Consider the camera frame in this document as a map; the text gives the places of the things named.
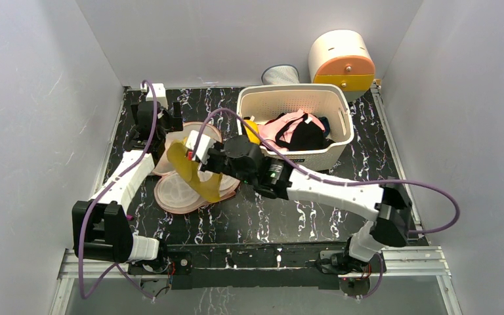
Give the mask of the yellow bra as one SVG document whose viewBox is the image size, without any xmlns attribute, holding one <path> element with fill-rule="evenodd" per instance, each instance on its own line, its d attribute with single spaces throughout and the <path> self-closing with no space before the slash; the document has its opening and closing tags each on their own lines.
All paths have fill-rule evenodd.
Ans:
<svg viewBox="0 0 504 315">
<path fill-rule="evenodd" d="M 213 173 L 205 181 L 201 181 L 199 176 L 200 164 L 188 158 L 190 151 L 182 141 L 173 141 L 167 150 L 166 156 L 169 163 L 196 193 L 208 202 L 215 203 L 221 200 L 221 174 Z"/>
</svg>

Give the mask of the orange floral bra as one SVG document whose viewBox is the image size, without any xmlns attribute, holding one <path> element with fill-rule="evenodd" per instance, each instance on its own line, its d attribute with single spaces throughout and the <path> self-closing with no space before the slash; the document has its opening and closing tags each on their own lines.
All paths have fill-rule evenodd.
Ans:
<svg viewBox="0 0 504 315">
<path fill-rule="evenodd" d="M 167 159 L 167 150 L 171 144 L 174 141 L 184 140 L 191 131 L 199 131 L 201 124 L 199 121 L 186 122 L 183 123 L 182 131 L 167 134 L 165 152 L 152 171 L 154 175 L 161 177 L 154 188 L 154 196 L 157 204 L 166 212 L 183 215 L 212 204 L 191 189 Z M 222 142 L 221 132 L 212 124 L 206 126 L 204 136 Z M 221 201 L 235 196 L 239 185 L 239 180 L 223 175 L 220 182 Z"/>
</svg>

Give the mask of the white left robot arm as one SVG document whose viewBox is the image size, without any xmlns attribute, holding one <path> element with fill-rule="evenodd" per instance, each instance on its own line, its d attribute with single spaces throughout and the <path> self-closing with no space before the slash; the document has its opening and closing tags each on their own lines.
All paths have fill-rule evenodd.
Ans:
<svg viewBox="0 0 504 315">
<path fill-rule="evenodd" d="M 180 102 L 168 112 L 152 101 L 133 104 L 131 110 L 135 128 L 117 169 L 89 201 L 77 201 L 72 208 L 74 250 L 82 259 L 144 261 L 152 272 L 162 273 L 169 267 L 169 254 L 159 240 L 132 232 L 127 210 L 163 155 L 167 134 L 182 130 L 182 110 Z"/>
</svg>

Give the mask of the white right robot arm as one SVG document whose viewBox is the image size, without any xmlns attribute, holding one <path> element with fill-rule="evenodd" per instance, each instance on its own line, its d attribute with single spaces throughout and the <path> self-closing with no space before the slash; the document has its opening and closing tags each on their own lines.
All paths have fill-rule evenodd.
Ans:
<svg viewBox="0 0 504 315">
<path fill-rule="evenodd" d="M 289 159 L 264 156 L 246 136 L 219 142 L 196 135 L 187 147 L 194 149 L 202 170 L 234 177 L 266 198 L 312 201 L 365 218 L 334 264 L 359 272 L 384 247 L 408 242 L 411 201 L 397 180 L 368 184 L 318 173 Z"/>
</svg>

